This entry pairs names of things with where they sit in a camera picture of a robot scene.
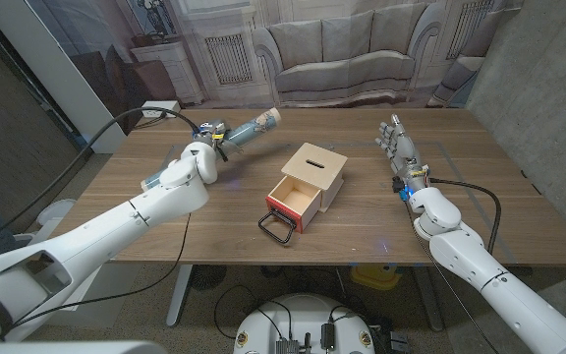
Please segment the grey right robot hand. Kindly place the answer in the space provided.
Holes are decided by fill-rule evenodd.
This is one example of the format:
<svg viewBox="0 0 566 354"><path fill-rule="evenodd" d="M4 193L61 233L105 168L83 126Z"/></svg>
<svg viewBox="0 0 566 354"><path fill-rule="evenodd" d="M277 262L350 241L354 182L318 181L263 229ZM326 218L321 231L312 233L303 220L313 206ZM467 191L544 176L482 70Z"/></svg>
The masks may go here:
<svg viewBox="0 0 566 354"><path fill-rule="evenodd" d="M380 123L380 137L375 142L386 153L390 167L397 176L421 176L424 168L418 150L396 113L391 114L391 120L390 124Z"/></svg>

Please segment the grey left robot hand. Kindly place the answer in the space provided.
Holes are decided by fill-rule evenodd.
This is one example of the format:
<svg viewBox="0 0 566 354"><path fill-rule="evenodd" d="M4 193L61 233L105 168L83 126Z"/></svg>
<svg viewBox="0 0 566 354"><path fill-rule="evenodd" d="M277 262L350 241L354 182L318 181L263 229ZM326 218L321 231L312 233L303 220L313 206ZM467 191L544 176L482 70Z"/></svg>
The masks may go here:
<svg viewBox="0 0 566 354"><path fill-rule="evenodd" d="M193 134L193 140L208 144L217 152L229 155L241 150L238 144L231 141L233 133L225 120L213 120L201 123L198 132Z"/></svg>

